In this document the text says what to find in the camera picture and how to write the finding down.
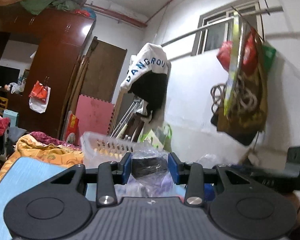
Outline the red white plastic bag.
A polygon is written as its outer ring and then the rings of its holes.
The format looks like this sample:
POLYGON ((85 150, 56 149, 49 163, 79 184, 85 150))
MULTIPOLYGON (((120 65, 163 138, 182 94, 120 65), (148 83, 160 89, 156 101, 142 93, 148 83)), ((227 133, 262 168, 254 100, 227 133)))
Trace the red white plastic bag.
POLYGON ((29 94, 29 107, 31 110, 42 114, 46 112, 51 88, 37 81, 29 94))

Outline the orange yellow blanket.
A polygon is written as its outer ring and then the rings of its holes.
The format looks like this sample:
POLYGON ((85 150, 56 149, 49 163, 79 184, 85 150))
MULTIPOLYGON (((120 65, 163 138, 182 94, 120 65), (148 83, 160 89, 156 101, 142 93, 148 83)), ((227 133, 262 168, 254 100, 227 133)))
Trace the orange yellow blanket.
POLYGON ((81 150, 74 150, 71 147, 62 145, 44 145, 32 135, 27 134, 17 141, 14 153, 4 162, 0 169, 0 181, 21 157, 29 157, 45 163, 69 168, 75 164, 82 164, 84 153, 81 150))

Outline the black item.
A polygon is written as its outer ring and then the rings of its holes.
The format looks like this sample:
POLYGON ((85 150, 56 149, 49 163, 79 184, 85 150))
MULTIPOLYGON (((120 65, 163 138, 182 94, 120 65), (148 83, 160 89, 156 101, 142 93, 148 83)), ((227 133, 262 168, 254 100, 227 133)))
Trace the black item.
POLYGON ((132 152, 132 175, 135 179, 168 171, 168 153, 149 142, 138 143, 132 152))

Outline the white black hanging garment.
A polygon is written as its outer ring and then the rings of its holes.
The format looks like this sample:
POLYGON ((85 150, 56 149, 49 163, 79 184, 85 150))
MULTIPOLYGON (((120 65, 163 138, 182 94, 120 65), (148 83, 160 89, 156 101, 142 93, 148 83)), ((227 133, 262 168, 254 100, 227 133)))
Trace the white black hanging garment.
POLYGON ((151 122, 166 98, 170 61, 162 46, 146 43, 131 57, 127 76, 120 85, 124 93, 133 93, 146 104, 139 116, 151 122))

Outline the green white shopping bag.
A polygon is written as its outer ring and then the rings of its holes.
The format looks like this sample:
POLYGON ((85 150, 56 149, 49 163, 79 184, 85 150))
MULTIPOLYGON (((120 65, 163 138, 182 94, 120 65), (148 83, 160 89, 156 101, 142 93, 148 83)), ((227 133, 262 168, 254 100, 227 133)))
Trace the green white shopping bag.
POLYGON ((150 129, 148 132, 142 131, 138 142, 148 142, 154 148, 169 152, 171 150, 171 139, 172 129, 169 124, 164 123, 163 126, 150 129))

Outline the white plastic laundry basket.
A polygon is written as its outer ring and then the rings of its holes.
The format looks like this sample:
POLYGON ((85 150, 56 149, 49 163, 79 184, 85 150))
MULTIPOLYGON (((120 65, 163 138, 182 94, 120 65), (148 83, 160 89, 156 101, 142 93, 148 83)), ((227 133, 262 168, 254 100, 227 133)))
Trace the white plastic laundry basket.
POLYGON ((116 139, 95 132, 84 132, 80 143, 86 168, 98 168, 101 163, 109 161, 120 162, 127 152, 143 150, 146 146, 143 142, 116 139))

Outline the dark red wooden wardrobe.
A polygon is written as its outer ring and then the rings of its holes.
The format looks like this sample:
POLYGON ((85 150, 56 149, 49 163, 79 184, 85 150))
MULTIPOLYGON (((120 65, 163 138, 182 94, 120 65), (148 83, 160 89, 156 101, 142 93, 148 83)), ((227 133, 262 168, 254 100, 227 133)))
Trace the dark red wooden wardrobe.
POLYGON ((21 5, 0 7, 0 40, 16 37, 24 42, 38 43, 23 94, 7 96, 8 108, 19 114, 19 127, 59 136, 64 104, 69 98, 67 92, 74 82, 78 60, 94 25, 92 18, 57 9, 44 9, 35 16, 21 5), (37 81, 51 88, 44 113, 29 107, 29 94, 37 81))

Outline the pink foam mat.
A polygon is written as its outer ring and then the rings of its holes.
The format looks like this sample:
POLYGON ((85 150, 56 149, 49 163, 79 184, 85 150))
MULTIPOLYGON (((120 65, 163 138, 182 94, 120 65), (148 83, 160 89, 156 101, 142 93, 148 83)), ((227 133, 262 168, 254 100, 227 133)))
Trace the pink foam mat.
POLYGON ((80 145, 79 139, 84 132, 108 134, 114 105, 111 102, 80 95, 77 102, 75 116, 78 121, 76 144, 80 145))

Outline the window with white frame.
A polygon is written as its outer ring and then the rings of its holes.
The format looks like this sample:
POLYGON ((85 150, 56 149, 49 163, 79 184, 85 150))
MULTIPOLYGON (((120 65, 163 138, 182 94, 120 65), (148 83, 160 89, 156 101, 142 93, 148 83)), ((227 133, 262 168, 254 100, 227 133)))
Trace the window with white frame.
MULTIPOLYGON (((259 0, 236 0, 232 3, 228 3, 211 12, 201 15, 198 27, 200 28, 218 20, 234 16, 235 11, 232 7, 235 7, 242 14, 247 14, 260 9, 260 3, 259 0)), ((230 41, 232 39, 232 29, 233 22, 229 21, 213 25, 196 33, 191 55, 200 55, 206 51, 220 48, 223 42, 230 41)))

